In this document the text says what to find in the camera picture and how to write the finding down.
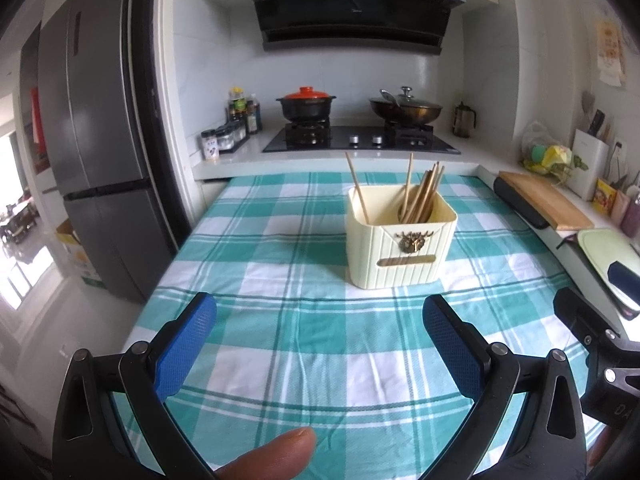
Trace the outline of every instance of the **cream colored bin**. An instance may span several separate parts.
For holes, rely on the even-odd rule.
[[[372,225],[366,225],[358,193],[351,188],[346,230],[347,260],[353,284],[360,288],[387,288],[436,281],[456,230],[456,212],[437,194],[429,222],[398,224],[404,186],[362,186],[361,189]],[[417,186],[412,186],[412,193],[416,189]],[[423,247],[411,254],[400,248],[402,237],[409,233],[424,235]],[[419,260],[415,264],[385,262],[389,258],[403,258],[404,262]]]

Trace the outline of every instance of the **black glass cooktop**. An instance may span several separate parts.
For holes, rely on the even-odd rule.
[[[402,150],[412,152],[460,152],[433,134],[433,128],[400,126],[329,126],[288,124],[263,150],[290,152],[303,150]]]

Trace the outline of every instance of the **plaid pattern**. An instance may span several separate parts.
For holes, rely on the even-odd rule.
[[[363,184],[403,184],[405,177],[358,175]],[[352,185],[348,173],[233,179],[132,331],[129,342],[150,340],[196,292],[216,298],[218,323],[183,388],[167,400],[213,467],[309,425],[318,448],[300,478],[423,473],[471,407],[422,326],[422,303],[434,293],[489,342],[538,356],[564,349],[584,391],[586,352],[552,307],[556,290],[571,281],[482,181],[443,180],[440,192],[459,219],[440,279],[383,290],[348,281],[344,215]],[[500,457],[522,400],[511,403],[482,468]],[[140,459],[152,466],[126,400],[117,401]],[[591,441],[600,425],[588,419],[586,429]]]

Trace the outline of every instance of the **refrigerator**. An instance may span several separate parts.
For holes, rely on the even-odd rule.
[[[42,26],[38,92],[69,219],[106,288],[143,303],[188,236],[159,119],[153,0],[67,0]]]

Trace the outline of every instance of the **red pot lid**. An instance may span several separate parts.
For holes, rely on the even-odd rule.
[[[326,92],[317,92],[312,86],[301,86],[300,92],[285,95],[285,99],[314,99],[320,97],[331,97]]]

